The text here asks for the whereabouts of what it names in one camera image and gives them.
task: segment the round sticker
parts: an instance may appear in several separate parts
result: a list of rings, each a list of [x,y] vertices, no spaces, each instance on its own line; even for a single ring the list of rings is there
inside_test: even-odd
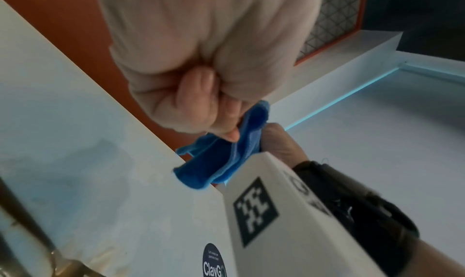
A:
[[[217,247],[209,243],[203,250],[203,277],[227,277],[223,258]]]

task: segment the white table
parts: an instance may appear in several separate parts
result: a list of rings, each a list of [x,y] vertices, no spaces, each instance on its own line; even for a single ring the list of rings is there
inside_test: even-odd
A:
[[[108,277],[202,276],[213,243],[236,276],[222,195],[183,186],[182,162],[0,0],[0,176],[65,256]]]

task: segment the blue cloth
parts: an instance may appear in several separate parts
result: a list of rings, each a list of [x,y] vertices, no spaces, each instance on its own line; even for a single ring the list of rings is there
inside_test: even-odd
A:
[[[210,183],[228,181],[248,157],[260,151],[262,129],[268,120],[270,104],[260,101],[249,109],[239,127],[241,138],[227,142],[209,133],[193,144],[176,150],[179,155],[190,154],[191,160],[174,169],[174,174],[185,185],[194,189],[206,188]]]

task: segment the orange wall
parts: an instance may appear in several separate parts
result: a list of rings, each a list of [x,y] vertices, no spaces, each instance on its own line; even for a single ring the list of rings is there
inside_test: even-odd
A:
[[[163,129],[134,102],[108,52],[111,38],[97,0],[4,0],[172,149],[195,136]]]

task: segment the geometric patterned panel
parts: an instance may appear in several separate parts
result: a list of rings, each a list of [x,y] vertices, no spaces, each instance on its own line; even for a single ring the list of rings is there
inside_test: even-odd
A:
[[[297,60],[355,29],[360,0],[323,0],[320,14]]]

